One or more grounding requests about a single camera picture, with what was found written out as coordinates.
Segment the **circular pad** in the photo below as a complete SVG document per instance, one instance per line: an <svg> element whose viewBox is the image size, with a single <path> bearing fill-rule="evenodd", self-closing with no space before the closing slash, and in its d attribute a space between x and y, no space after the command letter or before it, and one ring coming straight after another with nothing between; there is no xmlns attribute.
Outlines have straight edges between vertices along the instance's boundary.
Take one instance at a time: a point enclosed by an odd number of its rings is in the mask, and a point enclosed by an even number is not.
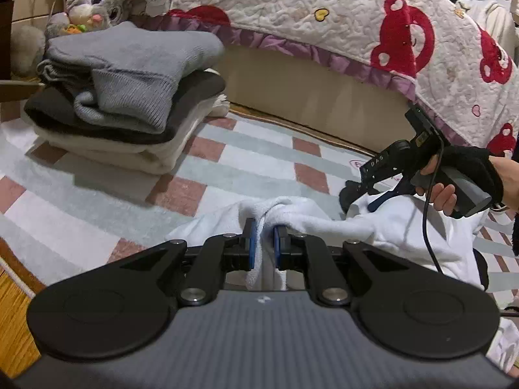
<svg viewBox="0 0 519 389"><path fill-rule="evenodd" d="M167 298L137 271L92 271L54 284L29 305L42 351L71 360L119 356L151 341L169 316Z"/></svg>
<svg viewBox="0 0 519 389"><path fill-rule="evenodd" d="M367 331L384 346L419 359L486 352L499 310L473 285L420 270L381 274L359 305Z"/></svg>

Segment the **red bear print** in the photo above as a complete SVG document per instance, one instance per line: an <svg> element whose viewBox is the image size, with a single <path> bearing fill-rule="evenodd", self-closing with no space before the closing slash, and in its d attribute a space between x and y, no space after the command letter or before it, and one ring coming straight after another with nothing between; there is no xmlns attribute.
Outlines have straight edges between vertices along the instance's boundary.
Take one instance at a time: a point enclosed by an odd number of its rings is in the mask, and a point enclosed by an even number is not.
<svg viewBox="0 0 519 389"><path fill-rule="evenodd" d="M515 149L515 138L513 136L514 128L512 124L505 123L497 136L488 143L487 149L494 155L501 156L504 151L512 151Z"/></svg>
<svg viewBox="0 0 519 389"><path fill-rule="evenodd" d="M483 59L479 64L479 72L481 78L486 83L498 82L504 85L512 75L512 60L508 57L508 64L503 68L499 63L503 59L503 52L494 41L488 32L479 28L481 32L481 51L483 52Z"/></svg>
<svg viewBox="0 0 519 389"><path fill-rule="evenodd" d="M434 29L425 13L407 5L406 0L386 0L386 17L380 27L380 45L371 53L373 67L397 71L416 77L431 60L434 51ZM425 36L424 46L418 56L413 53L411 25L419 26Z"/></svg>
<svg viewBox="0 0 519 389"><path fill-rule="evenodd" d="M227 14L225 14L221 8L215 6L198 6L188 10L187 12L176 8L170 10L168 14L176 18L196 19L214 25L230 26L230 20Z"/></svg>

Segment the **purple ruffle trim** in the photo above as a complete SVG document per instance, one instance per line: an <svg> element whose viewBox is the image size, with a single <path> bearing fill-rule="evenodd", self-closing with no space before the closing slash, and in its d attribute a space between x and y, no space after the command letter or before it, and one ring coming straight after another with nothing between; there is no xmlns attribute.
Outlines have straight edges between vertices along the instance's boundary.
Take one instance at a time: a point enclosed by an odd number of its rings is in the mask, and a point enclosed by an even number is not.
<svg viewBox="0 0 519 389"><path fill-rule="evenodd" d="M147 30L199 30L211 32L218 36L224 45L242 45L249 48L280 51L286 55L310 59L321 66L328 67L337 73L356 78L363 83L371 83L380 88L396 90L410 101L417 101L415 85L404 77L396 76L385 70L379 70L343 55L335 54L315 45L303 44L275 35L254 32L248 29L238 29L226 25L214 25L196 19L178 18L165 15L149 18L148 16L133 16L131 20ZM443 132L445 137L455 145L466 146L468 143L450 128L423 101L420 105L433 119L434 124Z"/></svg>

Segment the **person's arm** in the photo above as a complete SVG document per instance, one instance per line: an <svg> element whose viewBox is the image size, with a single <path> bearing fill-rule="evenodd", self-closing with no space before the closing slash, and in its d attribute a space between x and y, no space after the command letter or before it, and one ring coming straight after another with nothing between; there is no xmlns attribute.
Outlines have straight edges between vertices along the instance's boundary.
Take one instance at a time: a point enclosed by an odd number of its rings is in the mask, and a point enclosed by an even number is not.
<svg viewBox="0 0 519 389"><path fill-rule="evenodd" d="M519 163L512 159L489 157L490 162L503 181L503 203L510 209L519 210Z"/></svg>
<svg viewBox="0 0 519 389"><path fill-rule="evenodd" d="M497 174L503 182L503 200L502 202L510 209L519 210L519 163L507 158L489 157L489 161L494 166ZM422 175L429 175L434 172L438 156L434 155L427 166L420 171ZM441 183L437 183L432 188L431 203L437 211L443 211L445 215L452 214L456 205L455 188L452 184L445 187ZM425 190L417 188L416 192L422 196Z"/></svg>

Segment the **price tag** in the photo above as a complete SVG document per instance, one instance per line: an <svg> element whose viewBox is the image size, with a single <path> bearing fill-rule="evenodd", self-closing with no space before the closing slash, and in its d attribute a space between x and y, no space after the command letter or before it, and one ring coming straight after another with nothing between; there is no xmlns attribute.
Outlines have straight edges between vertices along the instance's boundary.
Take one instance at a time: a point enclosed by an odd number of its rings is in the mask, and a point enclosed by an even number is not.
<svg viewBox="0 0 519 389"><path fill-rule="evenodd" d="M171 7L171 0L145 0L146 14L152 18L166 14Z"/></svg>

